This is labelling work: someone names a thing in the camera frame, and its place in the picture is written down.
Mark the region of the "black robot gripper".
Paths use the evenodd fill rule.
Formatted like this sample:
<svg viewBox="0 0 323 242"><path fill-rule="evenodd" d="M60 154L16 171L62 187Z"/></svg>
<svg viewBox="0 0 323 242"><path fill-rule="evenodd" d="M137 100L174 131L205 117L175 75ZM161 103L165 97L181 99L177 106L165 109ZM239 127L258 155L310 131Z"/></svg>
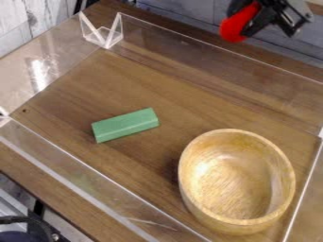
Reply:
<svg viewBox="0 0 323 242"><path fill-rule="evenodd" d="M249 6L251 3L253 0L231 0L227 9L229 17L242 10L241 34L245 37L254 36L269 25L277 25L286 35L293 37L305 24L314 22L314 14L306 0L261 0L261 7Z"/></svg>

